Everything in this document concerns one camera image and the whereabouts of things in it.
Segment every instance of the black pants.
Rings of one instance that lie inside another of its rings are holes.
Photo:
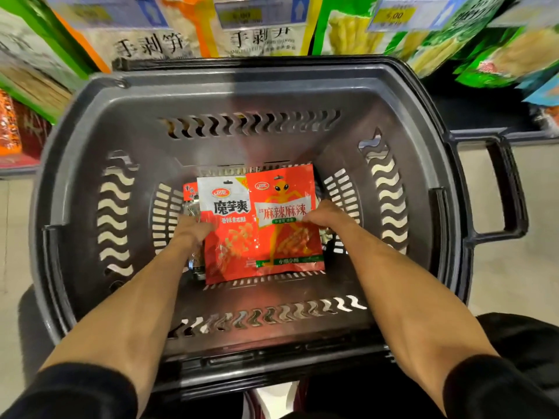
[[[478,320],[497,352],[559,404],[559,328],[526,316],[502,313],[488,313]],[[328,412],[346,419],[374,417],[375,411],[389,413],[390,417],[444,418],[423,389],[396,364],[317,375],[306,384],[303,405],[308,413]],[[241,394],[227,394],[183,403],[180,410],[190,417],[240,419],[242,403]],[[169,410],[165,415],[158,415],[163,413],[159,409],[151,409],[150,413],[150,417],[185,417],[170,415]],[[290,419],[296,417],[296,413],[288,415]]]

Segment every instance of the yellow package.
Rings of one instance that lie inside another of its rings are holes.
[[[119,58],[208,57],[197,19],[202,0],[47,0],[103,72]]]
[[[205,0],[212,57],[306,56],[322,0]]]

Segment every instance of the orange package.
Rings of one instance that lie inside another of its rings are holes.
[[[312,165],[247,174],[258,223],[258,275],[324,270],[319,228],[301,219],[316,208]]]
[[[206,237],[206,284],[256,275],[256,217],[247,178],[198,178],[200,219],[216,226]]]

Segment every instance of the brand logo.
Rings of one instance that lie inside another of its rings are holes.
[[[254,187],[256,189],[265,190],[270,188],[270,184],[268,182],[257,182]]]
[[[228,197],[229,194],[231,194],[231,191],[229,191],[227,188],[216,188],[211,192],[211,194],[214,197],[225,198]]]

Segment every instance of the alien cartoon character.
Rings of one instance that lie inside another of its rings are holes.
[[[285,181],[283,176],[276,176],[274,178],[274,189],[276,190],[276,194],[268,197],[266,203],[287,203],[289,201],[295,200],[297,198],[303,198],[301,193],[297,190],[289,190],[289,184]],[[266,263],[266,265],[273,266],[274,265],[274,258],[276,254],[276,244],[278,236],[281,234],[284,226],[290,226],[293,229],[293,235],[300,235],[302,226],[299,225],[297,222],[290,222],[290,223],[278,223],[275,225],[274,230],[272,232],[272,236],[270,237],[270,260]],[[306,246],[303,247],[303,253],[309,254],[310,250]]]

